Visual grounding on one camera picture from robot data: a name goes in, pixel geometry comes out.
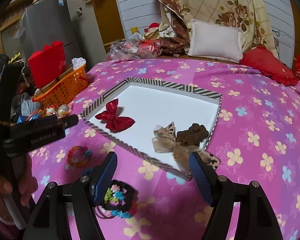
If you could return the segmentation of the person left hand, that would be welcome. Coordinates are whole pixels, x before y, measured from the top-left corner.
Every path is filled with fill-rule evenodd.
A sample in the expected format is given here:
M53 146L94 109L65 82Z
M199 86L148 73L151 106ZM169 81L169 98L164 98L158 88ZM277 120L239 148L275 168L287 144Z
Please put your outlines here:
M19 180L19 193L21 195L20 202L22 206L27 207L32 194L38 190L37 179L32 175L32 159L29 154L26 155L26 166L25 171L21 179ZM4 194L11 194L13 192L13 187L11 183L0 175L0 217L7 222L13 222L13 219L2 199Z

